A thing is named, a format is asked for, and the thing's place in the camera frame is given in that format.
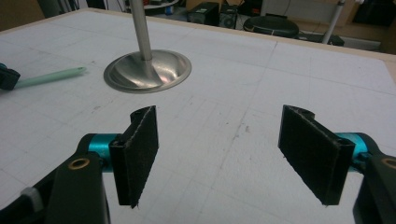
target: green marker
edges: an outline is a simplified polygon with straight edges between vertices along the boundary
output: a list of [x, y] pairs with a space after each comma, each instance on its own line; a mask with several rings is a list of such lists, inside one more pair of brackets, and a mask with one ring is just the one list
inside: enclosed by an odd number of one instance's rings
[[86, 67], [71, 68], [60, 72], [49, 73], [39, 77], [30, 77], [18, 81], [14, 88], [29, 87], [47, 82], [57, 81], [68, 77], [75, 77], [87, 70]]
[[29, 87], [44, 84], [52, 81], [61, 80], [69, 77], [76, 77], [87, 70], [86, 67], [66, 69], [60, 72], [49, 73], [39, 77], [30, 77], [18, 81], [20, 74], [0, 63], [0, 89], [12, 91], [15, 88]]

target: circular metal base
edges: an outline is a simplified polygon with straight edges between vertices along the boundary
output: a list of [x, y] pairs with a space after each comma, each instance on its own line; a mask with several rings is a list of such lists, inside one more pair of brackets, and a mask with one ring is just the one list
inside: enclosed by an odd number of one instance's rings
[[176, 86], [191, 72], [185, 56], [169, 50], [153, 50], [152, 60], [143, 61], [140, 52], [124, 55], [105, 70], [105, 82], [118, 91], [146, 93]]

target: screw hole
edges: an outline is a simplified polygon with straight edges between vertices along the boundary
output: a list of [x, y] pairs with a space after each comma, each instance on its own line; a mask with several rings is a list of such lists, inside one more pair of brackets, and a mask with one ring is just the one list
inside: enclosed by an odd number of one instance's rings
[[71, 161], [68, 167], [70, 170], [79, 170], [86, 167], [88, 164], [90, 164], [90, 160], [83, 158]]
[[382, 159], [382, 163], [384, 163], [385, 165], [387, 165], [388, 167], [390, 167], [392, 169], [396, 169], [396, 160], [394, 160], [392, 158], [384, 158], [384, 159]]

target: wooden edge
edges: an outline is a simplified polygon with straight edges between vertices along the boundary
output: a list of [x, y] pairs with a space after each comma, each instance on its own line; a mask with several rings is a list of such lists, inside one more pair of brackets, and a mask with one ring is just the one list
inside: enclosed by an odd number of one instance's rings
[[[36, 21], [36, 22], [32, 22], [32, 23], [29, 23], [29, 24], [26, 24], [23, 26], [5, 30], [3, 32], [0, 32], [0, 35], [14, 32], [16, 30], [20, 30], [20, 29], [23, 29], [23, 28], [26, 28], [26, 27], [29, 27], [32, 25], [37, 25], [37, 24], [40, 24], [43, 22], [57, 20], [59, 18], [70, 16], [72, 14], [76, 14], [76, 13], [84, 12], [84, 11], [132, 18], [131, 14], [129, 14], [129, 13], [123, 13], [123, 12], [118, 12], [118, 11], [108, 11], [108, 10], [89, 7], [89, 8], [83, 8], [83, 9], [80, 9], [77, 11], [65, 13], [60, 16], [44, 19], [43, 21]], [[390, 76], [393, 78], [394, 82], [396, 83], [396, 55], [391, 55], [391, 54], [386, 54], [386, 53], [378, 53], [378, 52], [372, 52], [372, 51], [360, 50], [360, 49], [349, 49], [349, 48], [344, 48], [344, 47], [330, 46], [330, 45], [312, 43], [312, 42], [301, 41], [301, 40], [296, 40], [296, 39], [288, 39], [288, 38], [272, 36], [272, 35], [261, 35], [261, 34], [251, 33], [251, 32], [232, 30], [232, 29], [227, 29], [227, 28], [214, 27], [214, 26], [202, 25], [202, 24], [191, 23], [191, 22], [171, 21], [171, 20], [167, 20], [167, 19], [163, 19], [163, 18], [156, 18], [156, 17], [147, 17], [147, 20], [155, 21], [155, 22], [162, 22], [162, 23], [167, 23], [167, 24], [173, 24], [173, 25], [177, 25], [177, 26], [190, 27], [193, 29], [222, 32], [222, 33], [232, 34], [232, 35], [252, 36], [252, 37], [256, 37], [256, 38], [260, 38], [260, 39], [272, 40], [272, 41], [276, 41], [276, 42], [288, 43], [288, 44], [292, 44], [292, 45], [298, 45], [298, 46], [309, 47], [309, 48], [314, 48], [314, 49], [324, 49], [324, 50], [329, 50], [329, 51], [353, 54], [353, 55], [357, 55], [357, 56], [361, 56], [361, 57], [379, 59], [385, 63], [385, 65], [387, 66], [387, 68], [389, 70]]]

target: white table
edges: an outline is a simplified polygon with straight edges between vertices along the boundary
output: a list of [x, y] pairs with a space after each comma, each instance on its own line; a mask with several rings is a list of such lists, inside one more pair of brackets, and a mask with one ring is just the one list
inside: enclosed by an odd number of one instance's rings
[[167, 91], [115, 91], [114, 59], [138, 51], [130, 15], [81, 10], [0, 33], [0, 62], [21, 79], [87, 72], [0, 92], [0, 206], [76, 150], [85, 133], [122, 133], [129, 114], [158, 108], [160, 149], [138, 209], [120, 207], [104, 174], [113, 223], [354, 223], [362, 175], [325, 207], [277, 148], [282, 105], [333, 132], [363, 132], [396, 155], [395, 56], [149, 19], [153, 49], [187, 56], [192, 73]]

